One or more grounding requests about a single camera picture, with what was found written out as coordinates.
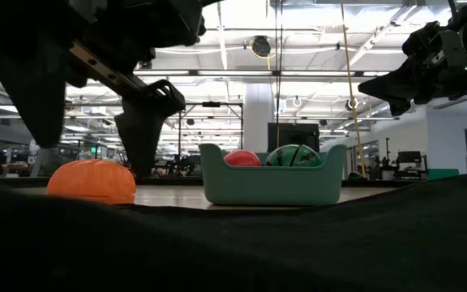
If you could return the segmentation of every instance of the green plastic bin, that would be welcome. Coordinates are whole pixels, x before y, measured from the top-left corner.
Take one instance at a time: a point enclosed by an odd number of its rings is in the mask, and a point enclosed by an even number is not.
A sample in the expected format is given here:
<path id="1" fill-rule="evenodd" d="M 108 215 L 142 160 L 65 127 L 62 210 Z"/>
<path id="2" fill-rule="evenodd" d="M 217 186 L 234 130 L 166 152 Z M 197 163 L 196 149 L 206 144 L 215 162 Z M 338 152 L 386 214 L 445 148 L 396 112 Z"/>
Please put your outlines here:
<path id="1" fill-rule="evenodd" d="M 215 144 L 199 150 L 204 194 L 213 204 L 320 206 L 340 199 L 344 145 L 332 147 L 318 167 L 233 167 Z"/>

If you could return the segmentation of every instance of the black fabric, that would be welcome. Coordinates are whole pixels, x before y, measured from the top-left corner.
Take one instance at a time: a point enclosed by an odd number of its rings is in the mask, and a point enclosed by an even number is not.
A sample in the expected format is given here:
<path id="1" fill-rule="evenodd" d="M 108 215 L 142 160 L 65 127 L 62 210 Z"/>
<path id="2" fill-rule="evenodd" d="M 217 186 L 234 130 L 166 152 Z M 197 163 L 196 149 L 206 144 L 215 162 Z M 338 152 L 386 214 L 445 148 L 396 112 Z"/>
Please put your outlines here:
<path id="1" fill-rule="evenodd" d="M 467 175 L 286 211 L 0 190 L 0 290 L 21 289 L 467 291 Z"/>

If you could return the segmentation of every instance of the ceiling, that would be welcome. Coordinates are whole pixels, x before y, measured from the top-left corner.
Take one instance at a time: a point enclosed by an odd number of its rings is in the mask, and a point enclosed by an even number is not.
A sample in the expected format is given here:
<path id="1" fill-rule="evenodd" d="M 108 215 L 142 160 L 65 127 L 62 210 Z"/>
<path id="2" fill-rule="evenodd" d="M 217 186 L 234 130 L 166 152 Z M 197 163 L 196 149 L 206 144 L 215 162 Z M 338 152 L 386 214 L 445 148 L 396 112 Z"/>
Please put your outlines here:
<path id="1" fill-rule="evenodd" d="M 446 1 L 426 0 L 415 3 L 397 0 L 346 2 L 345 24 L 351 71 L 395 70 L 405 60 L 401 45 L 411 32 L 418 30 L 428 21 L 438 20 L 442 24 L 447 23 L 450 11 Z M 342 71 L 342 73 L 336 72 L 339 77 L 334 79 L 308 76 L 307 73 L 293 78 L 283 77 L 280 93 L 282 104 L 280 113 L 283 116 L 350 116 L 350 112 L 345 108 L 345 103 L 349 99 L 349 83 L 343 73 L 346 71 L 347 62 L 343 21 L 338 2 L 284 1 L 282 14 L 280 9 L 277 10 L 277 21 L 272 2 L 265 0 L 225 0 L 205 7 L 203 15 L 208 31 L 201 37 L 200 43 L 189 47 L 157 49 L 152 70 L 168 70 L 167 76 L 160 74 L 157 77 L 143 76 L 141 79 L 151 83 L 159 78 L 168 78 L 185 96 L 187 102 L 242 103 L 246 84 L 249 83 L 271 83 L 273 92 L 276 92 L 276 81 L 269 76 L 172 76 L 169 72 L 275 71 L 277 58 L 270 58 L 268 62 L 267 59 L 256 56 L 251 50 L 250 43 L 255 36 L 266 36 L 272 47 L 271 55 L 280 53 L 280 49 L 282 51 L 282 54 L 277 54 L 277 57 L 281 56 L 282 71 Z M 282 43 L 280 43 L 281 25 Z M 358 91 L 358 84 L 364 79 L 355 79 L 352 83 L 353 94 L 359 101 L 358 112 L 361 116 L 367 117 L 386 116 L 388 112 L 382 101 Z M 2 102 L 1 98 L 5 98 L 4 92 L 1 91 L 0 86 L 0 93 L 3 93 L 0 94 L 0 102 Z M 112 121 L 112 116 L 122 110 L 119 106 L 121 97 L 97 82 L 91 82 L 86 88 L 67 86 L 66 97 L 76 104 L 117 104 L 108 107 L 80 106 L 67 112 L 67 115 L 103 114 L 109 115 Z M 11 111 L 12 108 L 0 108 L 0 114 L 11 114 Z M 187 113 L 187 118 L 221 116 L 228 119 L 197 118 L 193 126 L 183 122 L 186 131 L 184 137 L 186 144 L 183 145 L 183 149 L 194 149 L 197 143 L 206 141 L 222 144 L 223 148 L 236 148 L 241 130 L 241 123 L 236 114 L 239 113 L 226 106 L 213 109 L 196 106 Z M 293 122 L 318 122 L 318 119 L 294 119 Z M 326 128 L 343 129 L 345 124 L 347 122 L 332 121 Z M 178 132 L 173 129 L 173 126 L 177 125 L 177 119 L 170 119 L 164 125 L 161 144 L 167 145 L 168 148 L 174 147 L 170 145 L 178 140 Z M 109 134 L 109 137 L 116 135 L 113 125 L 102 125 L 99 119 L 84 120 L 72 126 L 86 128 L 83 133 Z M 206 133 L 210 135 L 205 135 L 202 131 L 192 131 L 192 128 L 209 129 L 210 131 Z M 80 131 L 69 129 L 66 129 L 66 133 L 81 134 Z M 106 141 L 119 145 L 116 138 Z"/>

